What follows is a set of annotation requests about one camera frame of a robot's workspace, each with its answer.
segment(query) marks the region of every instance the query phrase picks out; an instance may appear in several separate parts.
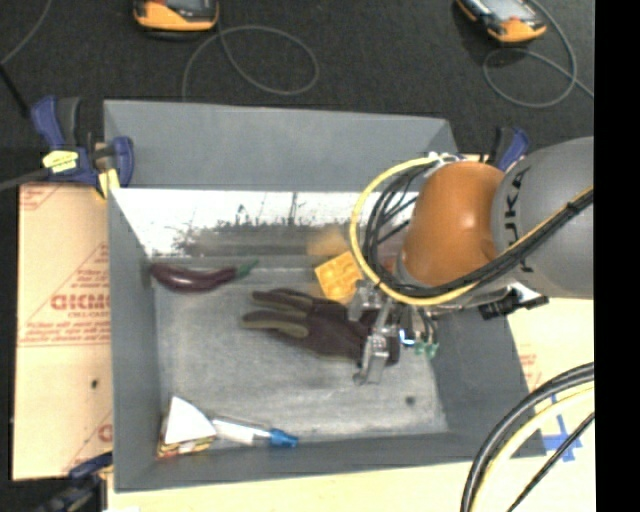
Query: wire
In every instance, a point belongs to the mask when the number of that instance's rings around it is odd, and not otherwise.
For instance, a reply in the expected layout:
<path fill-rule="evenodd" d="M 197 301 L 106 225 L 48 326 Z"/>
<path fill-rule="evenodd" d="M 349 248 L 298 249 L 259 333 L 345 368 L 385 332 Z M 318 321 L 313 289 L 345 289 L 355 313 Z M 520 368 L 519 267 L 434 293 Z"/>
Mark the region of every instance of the wire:
<path fill-rule="evenodd" d="M 540 468 L 540 470 L 535 474 L 535 476 L 531 479 L 531 481 L 527 484 L 524 490 L 518 495 L 515 501 L 508 508 L 507 512 L 513 512 L 520 503 L 524 501 L 524 499 L 529 495 L 529 493 L 533 490 L 533 488 L 538 485 L 538 483 L 545 477 L 545 475 L 551 470 L 554 464 L 560 460 L 560 457 L 564 455 L 569 447 L 583 434 L 583 432 L 591 425 L 593 420 L 596 418 L 595 411 L 589 414 L 582 423 L 578 425 L 578 427 L 569 435 L 567 438 L 558 446 L 558 449 L 553 453 L 549 460 L 545 462 L 544 466 Z"/>
<path fill-rule="evenodd" d="M 557 393 L 593 382 L 594 379 L 595 365 L 593 362 L 572 368 L 541 385 L 511 409 L 492 429 L 474 458 L 462 494 L 461 512 L 470 510 L 482 476 L 510 429 L 537 404 Z"/>
<path fill-rule="evenodd" d="M 556 30 L 556 32 L 560 36 L 560 40 L 562 41 L 562 44 L 564 45 L 565 49 L 567 50 L 567 54 L 569 56 L 569 67 L 570 67 L 570 70 L 567 71 L 567 70 L 563 69 L 557 63 L 555 63 L 552 60 L 548 59 L 544 55 L 541 55 L 539 53 L 533 52 L 531 50 L 525 50 L 523 48 L 497 48 L 497 49 L 489 52 L 487 54 L 487 56 L 485 57 L 484 62 L 482 63 L 482 73 L 483 73 L 484 79 L 486 80 L 486 82 L 489 85 L 489 87 L 491 87 L 491 89 L 493 89 L 493 91 L 496 94 L 498 94 L 501 98 L 513 103 L 514 105 L 518 105 L 518 106 L 521 106 L 521 107 L 527 107 L 527 108 L 534 108 L 534 109 L 543 109 L 543 108 L 548 108 L 548 107 L 552 107 L 552 106 L 557 105 L 558 103 L 563 101 L 567 96 L 569 96 L 569 94 L 571 93 L 571 91 L 574 89 L 574 87 L 576 85 L 580 89 L 582 89 L 588 96 L 590 96 L 591 98 L 595 98 L 594 93 L 585 84 L 583 84 L 581 81 L 579 81 L 578 78 L 577 78 L 577 76 L 578 76 L 578 65 L 576 63 L 575 52 L 573 51 L 573 47 L 571 46 L 571 43 L 569 43 L 569 39 L 567 38 L 567 36 L 564 34 L 562 29 L 560 28 L 560 25 L 558 25 L 558 23 L 553 18 L 553 16 L 551 16 L 549 11 L 547 11 L 538 2 L 536 2 L 535 0 L 527 0 L 527 1 L 529 3 L 531 3 L 532 5 L 534 5 L 537 9 L 542 11 L 542 13 L 547 17 L 547 19 L 549 20 L 550 24 L 553 26 L 553 28 Z M 495 57 L 496 54 L 499 54 L 499 53 L 505 52 L 505 51 L 521 53 L 521 54 L 526 55 L 527 57 L 532 57 L 534 59 L 537 59 L 537 60 L 543 62 L 544 64 L 552 67 L 553 69 L 559 71 L 564 76 L 569 78 L 569 85 L 567 85 L 566 89 L 560 95 L 558 95 L 556 98 L 554 98 L 552 100 L 549 100 L 549 101 L 545 101 L 545 102 L 539 102 L 539 103 L 526 102 L 526 101 L 518 100 L 518 99 L 514 98 L 513 96 L 509 96 L 508 94 L 506 94 L 504 91 L 502 91 L 493 82 L 493 80 L 491 79 L 491 76 L 489 75 L 489 61 L 493 57 Z"/>
<path fill-rule="evenodd" d="M 2 64 L 3 66 L 6 65 L 11 59 L 13 59 L 18 54 L 19 51 L 22 50 L 22 48 L 24 48 L 29 43 L 29 41 L 31 41 L 31 39 L 33 38 L 33 36 L 38 31 L 38 29 L 44 22 L 45 18 L 49 14 L 49 10 L 51 9 L 52 3 L 53 3 L 53 0 L 47 1 L 47 4 L 43 9 L 42 14 L 40 14 L 40 18 L 38 18 L 38 21 L 36 21 L 35 25 L 33 25 L 29 33 L 22 39 L 22 41 L 20 41 L 13 50 L 11 50 L 7 55 L 5 55 L 2 61 L 0 61 L 0 64 Z"/>
<path fill-rule="evenodd" d="M 292 43 L 300 46 L 305 51 L 305 53 L 309 56 L 309 59 L 311 60 L 311 63 L 313 65 L 313 76 L 312 76 L 311 80 L 306 85 L 304 85 L 304 86 L 302 86 L 302 87 L 300 87 L 298 89 L 276 89 L 276 88 L 269 87 L 269 86 L 266 86 L 266 85 L 258 82 L 257 80 L 252 78 L 246 71 L 244 71 L 240 67 L 240 65 L 233 58 L 233 55 L 232 55 L 231 51 L 229 50 L 229 46 L 227 45 L 227 41 L 226 41 L 226 36 L 229 35 L 229 34 L 236 33 L 236 32 L 265 32 L 265 33 L 268 33 L 268 34 L 275 34 L 275 35 L 283 37 L 284 39 L 287 39 L 287 40 L 291 41 Z M 295 96 L 295 95 L 298 95 L 298 94 L 302 94 L 303 92 L 306 92 L 309 89 L 311 89 L 313 86 L 315 86 L 315 84 L 317 83 L 318 79 L 320 78 L 320 66 L 318 64 L 318 59 L 316 58 L 316 55 L 313 53 L 311 48 L 309 48 L 304 42 L 302 42 L 301 39 L 299 39 L 299 38 L 297 38 L 295 36 L 292 36 L 291 34 L 288 34 L 287 32 L 284 32 L 282 30 L 279 30 L 279 29 L 276 29 L 276 28 L 272 28 L 272 27 L 266 27 L 266 26 L 263 26 L 263 25 L 242 25 L 242 26 L 239 26 L 239 27 L 231 27 L 231 28 L 223 29 L 222 26 L 220 25 L 220 21 L 218 21 L 218 32 L 213 34 L 208 39 L 206 39 L 198 48 L 196 48 L 196 50 L 193 52 L 193 54 L 189 58 L 189 61 L 187 62 L 187 65 L 185 66 L 184 73 L 182 75 L 182 88 L 181 88 L 181 95 L 182 95 L 183 101 L 187 97 L 187 84 L 188 84 L 188 80 L 189 80 L 189 73 L 191 72 L 191 68 L 193 67 L 193 63 L 195 62 L 195 60 L 198 57 L 198 55 L 200 55 L 200 53 L 207 46 L 209 46 L 209 44 L 211 44 L 213 41 L 215 41 L 217 39 L 220 40 L 220 43 L 222 45 L 222 49 L 223 49 L 227 59 L 229 60 L 229 62 L 233 66 L 233 68 L 236 70 L 236 72 L 242 78 L 244 78 L 247 82 L 249 82 L 251 85 L 253 85 L 254 87 L 257 87 L 258 89 L 260 89 L 262 91 L 269 92 L 271 94 L 278 94 L 278 95 L 281 95 L 281 96 Z"/>
<path fill-rule="evenodd" d="M 367 198 L 385 180 L 411 169 L 414 169 L 415 171 L 415 168 L 418 168 L 417 173 L 414 172 L 413 175 L 408 175 L 408 179 L 413 179 L 423 172 L 424 168 L 433 167 L 435 164 L 443 162 L 443 159 L 446 158 L 452 158 L 452 155 L 444 154 L 438 157 L 417 158 L 387 169 L 369 183 L 369 185 L 360 194 L 354 206 L 349 225 L 349 240 L 354 258 L 363 273 L 366 274 L 366 276 L 371 279 L 375 285 L 380 288 L 380 290 L 398 302 L 413 304 L 416 306 L 440 305 L 455 300 L 480 284 L 496 279 L 513 268 L 513 266 L 521 261 L 527 254 L 535 250 L 549 235 L 571 220 L 593 201 L 593 185 L 591 185 L 577 194 L 573 199 L 571 199 L 571 201 L 558 209 L 554 214 L 539 223 L 527 234 L 519 238 L 518 241 L 510 245 L 494 260 L 481 268 L 438 287 L 427 288 L 414 285 L 408 286 L 404 283 L 398 282 L 395 276 L 386 272 L 382 266 L 378 264 L 375 257 L 375 249 L 371 252 L 372 239 L 370 236 L 370 231 L 373 229 L 374 225 L 373 217 L 380 215 L 380 206 L 390 204 L 391 198 L 386 197 L 385 194 L 395 193 L 401 186 L 406 188 L 406 184 L 403 183 L 403 179 L 407 178 L 407 176 L 401 176 L 396 182 L 389 185 L 381 194 L 373 208 L 372 214 L 367 222 L 364 241 L 364 250 L 370 257 L 369 260 L 365 257 L 358 240 L 358 223 L 360 214 Z"/>
<path fill-rule="evenodd" d="M 549 418 L 556 416 L 565 409 L 585 402 L 594 396 L 594 386 L 582 389 L 573 395 L 558 400 L 556 403 L 548 405 L 542 411 L 537 413 L 527 423 L 518 429 L 518 431 L 505 443 L 502 449 L 496 454 L 494 459 L 490 462 L 486 472 L 483 475 L 480 485 L 477 488 L 475 499 L 472 500 L 469 512 L 477 512 L 481 509 L 482 503 L 486 501 L 486 482 L 490 478 L 498 473 L 506 462 L 512 457 L 512 455 L 518 450 L 518 448 L 524 443 L 531 435 L 536 432 L 540 427 L 549 420 Z"/>

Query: bin floor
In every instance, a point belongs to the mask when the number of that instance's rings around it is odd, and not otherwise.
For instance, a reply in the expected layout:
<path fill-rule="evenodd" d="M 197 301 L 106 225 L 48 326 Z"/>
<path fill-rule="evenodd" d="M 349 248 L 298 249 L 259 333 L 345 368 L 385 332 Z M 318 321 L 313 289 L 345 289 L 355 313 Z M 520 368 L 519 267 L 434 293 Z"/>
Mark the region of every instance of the bin floor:
<path fill-rule="evenodd" d="M 358 386 L 348 361 L 326 360 L 240 317 L 252 290 L 288 286 L 317 293 L 309 266 L 272 257 L 241 281 L 213 292 L 177 294 L 154 285 L 162 397 L 209 414 L 266 423 L 316 442 L 446 431 L 431 365 L 403 348 L 382 383 Z M 224 443 L 214 443 L 214 447 Z"/>

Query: gray bin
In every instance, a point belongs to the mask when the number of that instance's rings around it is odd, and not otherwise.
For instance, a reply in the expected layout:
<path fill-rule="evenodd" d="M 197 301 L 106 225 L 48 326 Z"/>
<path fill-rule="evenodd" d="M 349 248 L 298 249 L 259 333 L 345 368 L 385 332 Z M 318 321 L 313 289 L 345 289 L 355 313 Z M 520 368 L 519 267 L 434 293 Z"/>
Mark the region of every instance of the gray bin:
<path fill-rule="evenodd" d="M 382 384 L 364 387 L 351 381 L 349 364 L 318 361 L 237 325 L 251 289 L 286 284 L 316 292 L 312 268 L 322 258 L 304 252 L 305 237 L 331 224 L 344 228 L 353 193 L 394 163 L 455 151 L 445 121 L 116 101 L 105 103 L 105 123 L 107 139 L 133 139 L 137 158 L 135 183 L 113 194 L 109 208 L 117 491 L 468 460 L 526 394 L 507 322 L 483 321 L 476 311 L 440 321 L 431 363 L 403 354 Z M 275 208 L 264 222 L 236 222 L 235 205 L 246 207 L 244 196 L 256 192 L 285 194 L 292 204 L 308 194 L 306 208 L 316 201 L 324 213 L 289 222 Z M 194 208 L 220 206 L 222 197 L 233 211 L 194 223 L 177 207 L 185 197 Z M 332 201 L 338 206 L 328 213 Z M 145 226 L 171 232 L 170 249 Z M 149 278 L 159 256 L 199 266 L 257 256 L 260 264 L 216 292 L 183 296 Z M 273 423 L 298 434 L 300 444 L 214 443 L 197 455 L 157 460 L 172 394 L 210 413 Z M 542 453 L 540 440 L 523 453 Z"/>

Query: sticker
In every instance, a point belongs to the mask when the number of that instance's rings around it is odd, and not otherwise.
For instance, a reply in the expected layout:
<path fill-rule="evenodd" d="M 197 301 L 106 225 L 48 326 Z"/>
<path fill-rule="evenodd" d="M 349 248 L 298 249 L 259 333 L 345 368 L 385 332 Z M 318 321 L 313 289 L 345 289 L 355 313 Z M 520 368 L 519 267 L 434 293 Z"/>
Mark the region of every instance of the sticker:
<path fill-rule="evenodd" d="M 78 153 L 75 151 L 62 151 L 57 149 L 45 156 L 42 159 L 42 164 L 47 169 L 51 169 L 51 172 L 54 174 L 58 174 L 74 169 L 76 167 L 77 160 Z"/>

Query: cardboard sheet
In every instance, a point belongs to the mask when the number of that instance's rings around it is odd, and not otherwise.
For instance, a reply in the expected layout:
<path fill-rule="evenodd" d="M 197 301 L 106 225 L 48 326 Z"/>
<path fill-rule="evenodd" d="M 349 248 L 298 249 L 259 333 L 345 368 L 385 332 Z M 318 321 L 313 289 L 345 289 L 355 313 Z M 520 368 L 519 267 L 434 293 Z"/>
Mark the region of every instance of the cardboard sheet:
<path fill-rule="evenodd" d="M 106 202 L 53 183 L 19 201 L 16 480 L 66 475 L 113 438 Z"/>

